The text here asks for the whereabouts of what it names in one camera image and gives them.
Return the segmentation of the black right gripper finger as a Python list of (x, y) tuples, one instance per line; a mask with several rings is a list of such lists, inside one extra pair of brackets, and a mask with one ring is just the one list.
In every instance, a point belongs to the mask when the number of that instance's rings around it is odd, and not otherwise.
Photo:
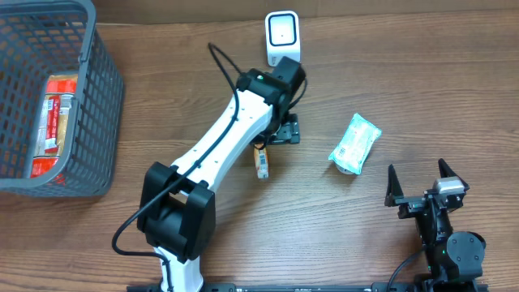
[(397, 178), (397, 172), (394, 169), (393, 165), (388, 167), (388, 186), (386, 191), (386, 196), (384, 200), (384, 205), (386, 207), (395, 207), (398, 205), (397, 200), (401, 200), (404, 198), (403, 191), (401, 189), (401, 184)]
[(438, 160), (438, 166), (441, 178), (457, 177), (463, 184), (465, 191), (470, 189), (470, 185), (461, 176), (457, 175), (443, 158)]

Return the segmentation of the small orange white box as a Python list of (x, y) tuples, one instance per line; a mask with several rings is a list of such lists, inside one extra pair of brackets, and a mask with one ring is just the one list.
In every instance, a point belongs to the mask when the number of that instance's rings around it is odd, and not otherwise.
[(254, 148), (255, 168), (259, 179), (267, 179), (269, 177), (268, 170), (268, 154), (265, 148), (259, 150)]

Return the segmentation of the teal wet wipes pack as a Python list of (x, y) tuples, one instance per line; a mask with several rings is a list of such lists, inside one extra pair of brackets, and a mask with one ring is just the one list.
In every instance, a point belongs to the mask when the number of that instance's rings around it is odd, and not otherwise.
[(328, 159), (360, 175), (373, 143), (381, 136), (382, 131), (377, 126), (356, 113)]

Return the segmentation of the orange noodle packet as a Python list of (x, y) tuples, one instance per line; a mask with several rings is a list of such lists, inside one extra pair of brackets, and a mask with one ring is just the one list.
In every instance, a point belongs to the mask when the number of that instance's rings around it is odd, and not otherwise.
[(32, 159), (31, 178), (49, 172), (63, 153), (71, 100), (75, 96), (77, 79), (77, 74), (51, 75), (46, 81)]

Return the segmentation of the green lid white jar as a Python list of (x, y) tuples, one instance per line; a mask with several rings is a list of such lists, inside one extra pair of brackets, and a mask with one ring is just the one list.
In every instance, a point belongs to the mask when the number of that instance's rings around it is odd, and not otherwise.
[(337, 168), (340, 172), (342, 172), (343, 174), (348, 174), (348, 175), (353, 175), (353, 174), (355, 174), (354, 172), (351, 172), (351, 171), (347, 170), (346, 168), (341, 167), (341, 166), (338, 165), (338, 164), (336, 164), (336, 168)]

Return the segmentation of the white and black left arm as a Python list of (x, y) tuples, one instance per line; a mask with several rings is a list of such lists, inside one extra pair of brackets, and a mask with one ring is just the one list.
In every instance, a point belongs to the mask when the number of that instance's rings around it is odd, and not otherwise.
[(248, 145), (299, 142), (290, 109), (305, 81), (301, 63), (288, 57), (271, 73), (240, 75), (230, 103), (202, 139), (171, 165), (148, 169), (137, 227), (161, 262), (156, 291), (203, 288), (199, 264), (216, 226), (217, 189)]

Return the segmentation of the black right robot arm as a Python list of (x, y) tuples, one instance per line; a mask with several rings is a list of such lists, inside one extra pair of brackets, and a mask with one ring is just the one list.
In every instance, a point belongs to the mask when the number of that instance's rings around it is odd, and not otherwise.
[[(386, 291), (486, 291), (476, 282), (483, 274), (487, 247), (475, 232), (454, 231), (449, 213), (463, 206), (470, 185), (445, 162), (438, 160), (440, 177), (421, 197), (404, 196), (397, 172), (388, 167), (388, 187), (384, 205), (397, 207), (400, 219), (415, 219), (422, 247), (404, 260), (385, 284)], [(424, 254), (428, 272), (419, 274), (412, 284), (397, 284), (398, 273)]]

